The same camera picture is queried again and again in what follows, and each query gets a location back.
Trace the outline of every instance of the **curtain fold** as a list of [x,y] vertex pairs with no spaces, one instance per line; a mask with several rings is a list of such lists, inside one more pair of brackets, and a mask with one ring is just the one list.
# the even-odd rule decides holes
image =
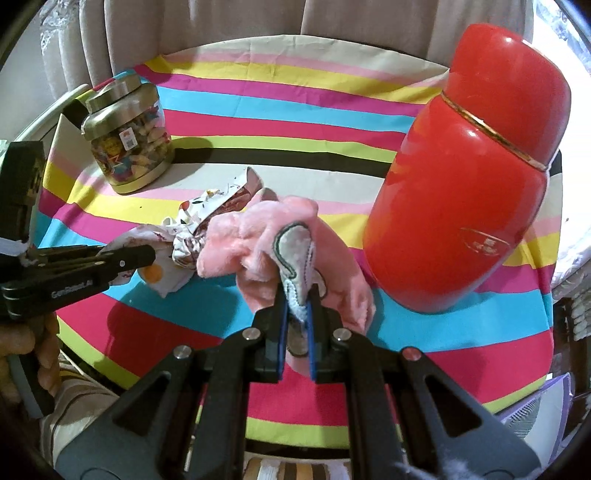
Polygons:
[[57,98],[159,54],[234,38],[305,34],[449,65],[466,27],[531,40],[535,0],[48,0],[41,51]]

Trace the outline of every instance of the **thermos lid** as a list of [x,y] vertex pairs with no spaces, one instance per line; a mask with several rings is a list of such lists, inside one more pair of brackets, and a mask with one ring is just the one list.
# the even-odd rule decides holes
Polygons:
[[125,77],[109,82],[101,90],[96,92],[91,98],[86,101],[86,107],[90,113],[98,112],[106,106],[115,103],[120,98],[128,93],[133,92],[141,86],[142,82],[139,75],[130,73]]
[[[125,89],[125,86],[115,87],[113,93],[110,93],[109,95],[111,95],[111,98],[114,98],[121,92],[125,91]],[[90,100],[91,99],[87,100],[87,106],[89,106]],[[138,115],[141,115],[157,101],[158,90],[156,86],[152,83],[141,83],[130,93],[121,95],[118,99],[113,100],[114,103],[107,104],[104,108],[91,113],[82,124],[82,134],[84,135],[84,138],[89,141],[102,137],[116,128],[125,125]]]
[[558,150],[571,96],[558,67],[520,36],[473,24],[457,46],[443,99],[479,119],[542,170]]

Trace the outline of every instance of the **pink plush fabric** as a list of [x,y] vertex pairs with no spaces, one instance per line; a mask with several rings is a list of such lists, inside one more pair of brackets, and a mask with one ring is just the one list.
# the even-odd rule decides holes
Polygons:
[[275,239],[286,226],[304,224],[316,248],[313,267],[326,286],[322,305],[337,310],[348,328],[365,333],[375,313],[371,289],[345,243],[318,218],[317,203],[301,197],[280,201],[261,198],[265,198],[264,192],[243,212],[212,218],[197,259],[197,274],[236,274],[236,284],[251,310],[268,307],[280,281]]

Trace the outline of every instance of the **hand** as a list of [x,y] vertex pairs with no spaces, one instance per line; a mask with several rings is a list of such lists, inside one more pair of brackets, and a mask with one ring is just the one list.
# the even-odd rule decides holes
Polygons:
[[39,384],[53,396],[60,388],[60,340],[57,337],[60,326],[56,314],[45,315],[44,324],[44,336],[38,345],[35,345],[35,335],[27,324],[0,325],[0,395],[8,404],[20,403],[21,396],[12,381],[7,355],[22,355],[35,349],[40,364]]

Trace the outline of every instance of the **tablecloth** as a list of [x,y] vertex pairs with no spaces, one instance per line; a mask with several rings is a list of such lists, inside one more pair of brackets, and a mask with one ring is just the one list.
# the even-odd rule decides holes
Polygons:
[[[135,68],[155,83],[175,163],[155,183],[118,196],[79,130],[60,119],[43,183],[36,242],[99,245],[138,223],[174,216],[180,202],[251,165],[279,195],[310,197],[372,283],[379,345],[415,345],[498,411],[544,381],[550,367],[561,183],[555,178],[524,241],[477,291],[448,312],[405,310],[371,279],[362,232],[405,133],[447,70],[394,51],[297,35],[192,48]],[[161,299],[134,276],[61,309],[61,338],[82,359],[131,386],[174,346],[216,345],[252,313],[233,277],[194,277]],[[278,385],[253,385],[247,436],[308,447],[348,446],[341,385],[315,385],[286,367]]]

